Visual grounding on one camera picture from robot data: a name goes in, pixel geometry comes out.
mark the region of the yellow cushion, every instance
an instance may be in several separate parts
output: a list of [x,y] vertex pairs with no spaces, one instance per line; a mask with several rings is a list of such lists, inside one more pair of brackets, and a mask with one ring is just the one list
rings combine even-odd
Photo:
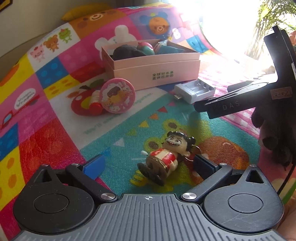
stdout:
[[82,6],[73,8],[70,11],[68,11],[62,17],[62,20],[69,22],[74,19],[83,17],[85,15],[105,11],[108,9],[112,9],[112,7],[110,7],[110,5],[108,5],[106,3],[92,3],[92,4],[82,5]]

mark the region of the gray ribbed plate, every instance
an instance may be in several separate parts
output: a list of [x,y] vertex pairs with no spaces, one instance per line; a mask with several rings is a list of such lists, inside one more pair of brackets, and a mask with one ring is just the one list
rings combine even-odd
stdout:
[[239,235],[224,231],[204,217],[198,205],[179,201],[174,194],[124,194],[114,203],[102,204],[87,224],[59,235],[21,232],[15,241],[280,241],[271,230]]

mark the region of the colorful blanket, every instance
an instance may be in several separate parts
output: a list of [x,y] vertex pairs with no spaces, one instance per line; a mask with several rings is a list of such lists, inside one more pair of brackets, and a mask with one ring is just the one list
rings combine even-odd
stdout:
[[20,231],[12,213],[14,200],[43,163],[62,169],[101,153],[106,168],[96,181],[118,195],[180,194],[200,183],[188,163],[164,187],[151,184],[137,170],[136,164],[144,162],[141,150],[158,148],[170,130],[194,136],[202,153],[216,163],[243,169],[259,162],[273,185],[280,185],[288,170],[267,163],[268,154],[260,155],[252,110],[209,120],[206,113],[174,99],[174,85],[166,85],[137,91],[133,107],[124,114],[77,114],[88,111],[90,94],[83,86],[98,88],[107,80],[101,58],[107,44],[163,38],[203,53],[200,79],[214,84],[216,95],[246,80],[237,63],[208,43],[199,23],[186,19],[192,18],[163,3],[106,10],[55,29],[13,66],[0,82],[0,240]]

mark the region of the green plant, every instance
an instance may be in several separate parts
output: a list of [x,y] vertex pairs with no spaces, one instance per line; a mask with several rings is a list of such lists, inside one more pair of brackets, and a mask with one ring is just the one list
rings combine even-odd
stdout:
[[287,32],[296,30],[296,26],[290,24],[287,19],[291,16],[296,16],[296,4],[292,0],[263,0],[258,9],[258,21],[254,28],[253,40],[245,54],[259,59],[263,51],[263,38],[275,25],[279,25]]

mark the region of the pink cardboard box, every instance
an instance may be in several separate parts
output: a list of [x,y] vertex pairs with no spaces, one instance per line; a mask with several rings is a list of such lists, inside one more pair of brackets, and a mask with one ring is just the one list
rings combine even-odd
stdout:
[[139,40],[102,47],[102,59],[109,78],[123,78],[141,90],[159,85],[195,80],[200,68],[200,53],[168,41],[168,46],[182,48],[184,53],[150,55],[113,61],[110,55],[117,47],[137,46],[148,42],[152,46],[161,39]]

